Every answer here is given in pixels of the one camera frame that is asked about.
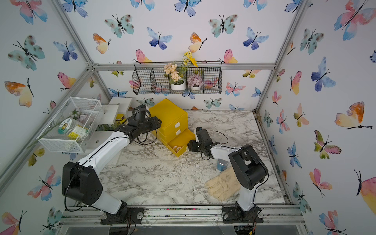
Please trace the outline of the yellow drawer cabinet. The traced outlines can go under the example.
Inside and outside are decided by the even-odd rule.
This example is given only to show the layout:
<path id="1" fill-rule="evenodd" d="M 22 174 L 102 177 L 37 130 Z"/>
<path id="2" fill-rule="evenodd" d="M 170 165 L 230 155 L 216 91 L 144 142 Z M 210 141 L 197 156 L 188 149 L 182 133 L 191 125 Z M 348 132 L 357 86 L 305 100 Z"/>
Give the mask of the yellow drawer cabinet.
<path id="1" fill-rule="evenodd" d="M 158 139 L 169 143 L 188 128 L 188 114 L 169 99 L 164 99 L 149 109 L 152 117 L 162 121 L 156 130 Z"/>

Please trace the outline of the yellow bottom drawer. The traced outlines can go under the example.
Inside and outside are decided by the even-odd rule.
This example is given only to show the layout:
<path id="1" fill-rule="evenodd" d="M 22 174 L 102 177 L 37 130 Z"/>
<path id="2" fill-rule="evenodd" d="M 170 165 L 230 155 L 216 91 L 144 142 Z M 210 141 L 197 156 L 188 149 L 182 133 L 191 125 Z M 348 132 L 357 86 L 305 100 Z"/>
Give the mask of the yellow bottom drawer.
<path id="1" fill-rule="evenodd" d="M 176 138 L 171 140 L 169 143 L 167 143 L 167 148 L 176 156 L 180 157 L 188 150 L 188 143 L 191 140 L 195 140 L 195 134 L 191 132 L 189 129 L 184 130 L 182 133 L 180 133 Z M 181 146 L 182 149 L 176 153 L 173 150 L 174 146 Z"/>

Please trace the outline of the orange tape roll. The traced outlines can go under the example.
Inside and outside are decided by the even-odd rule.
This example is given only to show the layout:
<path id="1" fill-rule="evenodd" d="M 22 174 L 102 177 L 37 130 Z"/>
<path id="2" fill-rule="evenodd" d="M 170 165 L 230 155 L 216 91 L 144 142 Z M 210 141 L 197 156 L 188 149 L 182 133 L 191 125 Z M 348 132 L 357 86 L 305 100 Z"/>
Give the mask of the orange tape roll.
<path id="1" fill-rule="evenodd" d="M 174 147 L 173 147 L 173 150 L 174 150 L 176 153 L 178 153 L 181 149 L 182 149 L 181 146 L 174 146 Z"/>

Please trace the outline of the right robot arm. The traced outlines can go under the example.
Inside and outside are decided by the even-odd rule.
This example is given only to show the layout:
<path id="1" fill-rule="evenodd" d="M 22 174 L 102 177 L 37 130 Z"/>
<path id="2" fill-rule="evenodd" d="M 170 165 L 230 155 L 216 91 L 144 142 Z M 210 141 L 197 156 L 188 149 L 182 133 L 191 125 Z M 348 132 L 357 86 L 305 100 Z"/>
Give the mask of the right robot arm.
<path id="1" fill-rule="evenodd" d="M 233 167 L 237 182 L 240 183 L 240 195 L 237 206 L 242 212 L 248 212 L 255 207 L 258 188 L 269 177 L 269 172 L 261 158 L 251 145 L 228 147 L 219 142 L 213 142 L 209 131 L 198 127 L 195 129 L 195 140 L 188 143 L 191 152 L 199 152 L 207 159 L 224 160 Z"/>

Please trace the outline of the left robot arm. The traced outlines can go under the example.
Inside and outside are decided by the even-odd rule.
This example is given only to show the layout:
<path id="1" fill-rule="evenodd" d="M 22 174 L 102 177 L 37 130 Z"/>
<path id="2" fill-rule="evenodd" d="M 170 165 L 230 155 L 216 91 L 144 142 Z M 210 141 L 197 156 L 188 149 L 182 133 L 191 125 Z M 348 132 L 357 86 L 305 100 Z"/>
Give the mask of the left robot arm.
<path id="1" fill-rule="evenodd" d="M 127 204 L 103 190 L 99 175 L 104 167 L 129 144 L 138 143 L 141 134 L 159 129 L 162 121 L 152 117 L 145 105 L 133 110 L 126 124 L 120 124 L 110 137 L 78 162 L 63 167 L 62 195 L 117 217 L 127 216 Z"/>

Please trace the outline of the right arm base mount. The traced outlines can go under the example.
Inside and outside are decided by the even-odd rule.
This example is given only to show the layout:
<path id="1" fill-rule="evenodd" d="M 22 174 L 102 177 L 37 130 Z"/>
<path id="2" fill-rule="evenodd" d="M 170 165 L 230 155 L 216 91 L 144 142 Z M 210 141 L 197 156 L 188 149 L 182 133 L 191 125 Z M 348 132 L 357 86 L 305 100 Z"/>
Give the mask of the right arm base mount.
<path id="1" fill-rule="evenodd" d="M 263 223 L 262 209 L 258 206 L 252 207 L 248 211 L 243 211 L 240 206 L 230 206 L 222 208 L 222 219 L 225 224 L 258 224 Z"/>

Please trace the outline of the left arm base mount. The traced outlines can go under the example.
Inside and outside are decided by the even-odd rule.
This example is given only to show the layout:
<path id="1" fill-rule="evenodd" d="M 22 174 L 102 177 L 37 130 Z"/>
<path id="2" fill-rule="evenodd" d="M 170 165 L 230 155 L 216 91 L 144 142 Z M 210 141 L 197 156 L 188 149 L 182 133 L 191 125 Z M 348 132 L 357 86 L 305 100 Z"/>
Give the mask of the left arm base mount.
<path id="1" fill-rule="evenodd" d="M 139 225 L 142 223 L 145 209 L 142 207 L 128 207 L 122 206 L 116 214 L 106 212 L 105 218 L 100 223 L 101 225 L 126 225 L 134 223 Z"/>

